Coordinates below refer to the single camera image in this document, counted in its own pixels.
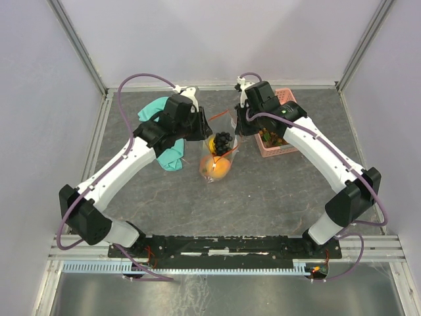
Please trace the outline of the dark grape bunch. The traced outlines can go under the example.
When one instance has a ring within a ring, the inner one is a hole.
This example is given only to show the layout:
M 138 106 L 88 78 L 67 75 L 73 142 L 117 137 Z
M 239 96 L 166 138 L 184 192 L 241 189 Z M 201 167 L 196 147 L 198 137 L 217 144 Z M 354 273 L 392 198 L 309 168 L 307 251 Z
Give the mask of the dark grape bunch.
M 233 137 L 229 132 L 216 133 L 214 141 L 216 147 L 216 156 L 223 156 L 232 149 L 231 142 L 233 141 Z

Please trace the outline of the orange persimmon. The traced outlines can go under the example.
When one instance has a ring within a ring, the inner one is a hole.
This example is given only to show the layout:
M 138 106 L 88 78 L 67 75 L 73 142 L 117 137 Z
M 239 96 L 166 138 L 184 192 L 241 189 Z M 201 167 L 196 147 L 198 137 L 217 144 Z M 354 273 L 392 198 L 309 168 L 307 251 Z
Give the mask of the orange persimmon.
M 204 156 L 199 164 L 199 172 L 202 176 L 209 176 L 210 172 L 213 170 L 214 157 L 212 155 Z

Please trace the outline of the clear zip top bag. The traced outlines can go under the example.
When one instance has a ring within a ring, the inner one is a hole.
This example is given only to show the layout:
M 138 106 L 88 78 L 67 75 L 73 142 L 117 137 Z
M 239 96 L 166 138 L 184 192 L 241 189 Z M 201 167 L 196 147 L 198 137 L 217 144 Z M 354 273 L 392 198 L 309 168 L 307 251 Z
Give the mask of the clear zip top bag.
M 237 119 L 235 113 L 229 109 L 214 115 L 208 123 L 212 134 L 201 142 L 199 172 L 211 183 L 222 180 L 229 173 L 242 137 L 235 133 Z

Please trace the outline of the yellow lemon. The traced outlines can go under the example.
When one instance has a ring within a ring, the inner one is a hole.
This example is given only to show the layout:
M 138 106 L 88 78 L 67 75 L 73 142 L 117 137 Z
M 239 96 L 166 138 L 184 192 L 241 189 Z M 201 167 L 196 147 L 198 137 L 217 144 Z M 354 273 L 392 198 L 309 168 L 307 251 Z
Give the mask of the yellow lemon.
M 215 147 L 215 141 L 214 138 L 211 138 L 208 142 L 209 151 L 212 155 L 216 154 L 216 147 Z

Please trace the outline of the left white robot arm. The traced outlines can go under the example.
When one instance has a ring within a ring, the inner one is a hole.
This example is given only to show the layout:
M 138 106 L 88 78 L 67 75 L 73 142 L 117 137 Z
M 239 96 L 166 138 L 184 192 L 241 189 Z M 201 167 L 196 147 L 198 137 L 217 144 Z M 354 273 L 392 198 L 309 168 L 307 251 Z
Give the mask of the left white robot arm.
M 132 257 L 145 251 L 144 233 L 103 214 L 109 202 L 142 168 L 177 140 L 206 140 L 212 133 L 192 89 L 171 95 L 164 109 L 141 122 L 126 145 L 91 178 L 59 191 L 62 219 L 89 245 L 117 243 Z

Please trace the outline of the brown longan bunch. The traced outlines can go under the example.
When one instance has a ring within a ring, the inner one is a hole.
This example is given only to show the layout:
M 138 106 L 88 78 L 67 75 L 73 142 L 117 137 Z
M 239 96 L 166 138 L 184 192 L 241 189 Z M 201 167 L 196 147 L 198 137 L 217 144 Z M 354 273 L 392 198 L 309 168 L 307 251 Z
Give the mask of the brown longan bunch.
M 263 128 L 259 131 L 259 136 L 265 148 L 280 147 L 288 143 L 274 132 L 269 132 Z

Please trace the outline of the yellow orange peach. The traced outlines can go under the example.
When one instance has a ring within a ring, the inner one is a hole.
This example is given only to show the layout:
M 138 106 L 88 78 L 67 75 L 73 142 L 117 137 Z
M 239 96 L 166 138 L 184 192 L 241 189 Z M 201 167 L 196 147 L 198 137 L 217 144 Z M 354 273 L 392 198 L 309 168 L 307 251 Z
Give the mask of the yellow orange peach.
M 230 171 L 231 163 L 224 157 L 211 161 L 209 175 L 213 179 L 222 179 Z

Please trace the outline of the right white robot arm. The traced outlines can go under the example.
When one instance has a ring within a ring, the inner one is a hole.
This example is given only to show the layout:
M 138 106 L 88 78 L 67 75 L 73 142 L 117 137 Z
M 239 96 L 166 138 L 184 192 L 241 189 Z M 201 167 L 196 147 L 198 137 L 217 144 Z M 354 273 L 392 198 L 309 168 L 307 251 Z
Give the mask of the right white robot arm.
M 379 205 L 381 174 L 372 167 L 348 158 L 313 123 L 295 101 L 281 103 L 267 81 L 257 83 L 237 78 L 240 93 L 236 106 L 236 134 L 250 136 L 260 130 L 275 133 L 300 151 L 328 181 L 334 197 L 325 205 L 321 217 L 305 232 L 303 252 L 318 257 L 334 236 L 357 223 L 373 205 Z

